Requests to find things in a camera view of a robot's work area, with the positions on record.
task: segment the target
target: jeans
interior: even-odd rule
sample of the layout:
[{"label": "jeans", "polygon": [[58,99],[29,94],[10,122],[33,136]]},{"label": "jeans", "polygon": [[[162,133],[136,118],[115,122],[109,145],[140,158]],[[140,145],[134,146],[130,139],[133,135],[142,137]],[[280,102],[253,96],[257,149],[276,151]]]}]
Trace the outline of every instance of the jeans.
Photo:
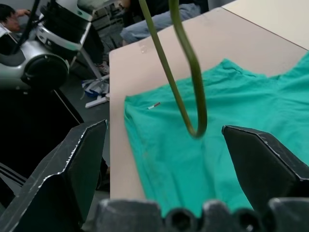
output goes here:
[{"label": "jeans", "polygon": [[84,42],[84,49],[93,63],[97,65],[103,63],[104,45],[102,44],[98,32],[92,25]]},{"label": "jeans", "polygon": [[[185,21],[190,18],[194,18],[201,14],[201,9],[199,6],[194,3],[191,4],[182,4],[179,6],[180,17],[182,21]],[[170,12],[165,12],[162,14],[158,14],[152,17],[154,26],[157,31],[163,30],[171,26],[172,20],[170,18]],[[134,43],[144,38],[150,36],[150,32],[148,30],[148,26],[146,21],[141,21],[139,23],[133,24],[127,28],[124,28],[120,33],[123,40],[128,43]]]}]

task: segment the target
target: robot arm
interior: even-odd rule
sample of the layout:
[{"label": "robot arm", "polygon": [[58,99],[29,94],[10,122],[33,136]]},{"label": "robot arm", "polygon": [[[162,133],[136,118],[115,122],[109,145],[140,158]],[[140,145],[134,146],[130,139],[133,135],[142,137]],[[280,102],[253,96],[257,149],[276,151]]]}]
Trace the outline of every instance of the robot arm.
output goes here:
[{"label": "robot arm", "polygon": [[11,55],[0,53],[0,89],[60,87],[83,47],[93,13],[107,0],[50,0],[41,8],[36,38]]}]

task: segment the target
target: table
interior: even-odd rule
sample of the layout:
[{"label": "table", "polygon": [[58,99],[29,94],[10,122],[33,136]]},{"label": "table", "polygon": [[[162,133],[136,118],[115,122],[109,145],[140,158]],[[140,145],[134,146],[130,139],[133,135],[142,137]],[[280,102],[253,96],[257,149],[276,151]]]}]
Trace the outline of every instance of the table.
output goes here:
[{"label": "table", "polygon": [[[217,8],[184,22],[202,70],[231,59],[257,73],[275,75],[292,68],[306,50],[223,9]],[[190,75],[173,27],[159,32],[176,79]],[[111,198],[143,199],[132,151],[124,126],[124,99],[166,84],[151,38],[110,54]]]},{"label": "table", "polygon": [[308,0],[237,0],[223,8],[309,49]]}]

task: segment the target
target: black cable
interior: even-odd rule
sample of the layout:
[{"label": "black cable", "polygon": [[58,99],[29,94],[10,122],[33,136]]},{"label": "black cable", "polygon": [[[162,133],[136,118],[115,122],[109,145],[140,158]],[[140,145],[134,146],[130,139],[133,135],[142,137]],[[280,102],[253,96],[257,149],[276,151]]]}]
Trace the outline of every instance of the black cable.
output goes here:
[{"label": "black cable", "polygon": [[36,14],[36,11],[37,11],[37,9],[39,7],[39,3],[40,3],[40,0],[35,0],[34,1],[32,10],[31,10],[31,13],[30,13],[30,16],[29,16],[29,20],[28,20],[27,25],[26,25],[26,29],[23,32],[23,34],[20,37],[20,39],[18,40],[18,42],[17,42],[17,44],[16,44],[12,54],[15,54],[19,50],[19,48],[22,45],[22,43],[29,38],[29,34],[31,32],[31,29],[32,29],[32,21],[35,18],[35,14]]},{"label": "black cable", "polygon": [[40,20],[38,20],[38,21],[36,21],[36,22],[34,22],[34,23],[32,24],[32,28],[36,27],[39,23],[41,23],[41,22],[44,21],[44,20],[45,20],[45,17],[43,16]]}]

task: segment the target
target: person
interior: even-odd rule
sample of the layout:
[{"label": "person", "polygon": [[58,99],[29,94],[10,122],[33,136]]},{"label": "person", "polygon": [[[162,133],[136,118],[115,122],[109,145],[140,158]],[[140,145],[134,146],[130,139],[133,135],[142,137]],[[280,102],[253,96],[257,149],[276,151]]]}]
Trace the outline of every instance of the person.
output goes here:
[{"label": "person", "polygon": [[[2,30],[0,29],[0,37],[2,37],[5,33],[9,33],[12,38],[17,41],[22,30],[25,28],[25,25],[19,24],[18,19],[26,15],[30,15],[29,10],[14,10],[8,5],[0,4],[0,26],[2,25]],[[103,60],[104,45],[102,44],[101,39],[93,26],[90,27],[89,33],[86,37],[84,49],[89,54],[92,62],[101,74],[109,74],[108,63]]]},{"label": "person", "polygon": [[[146,0],[150,15],[157,31],[172,25],[169,0]],[[181,20],[194,18],[208,11],[208,0],[179,0]],[[120,5],[135,15],[143,17],[139,0],[121,0]],[[150,36],[145,20],[124,28],[120,33],[123,45],[131,44]]]}]

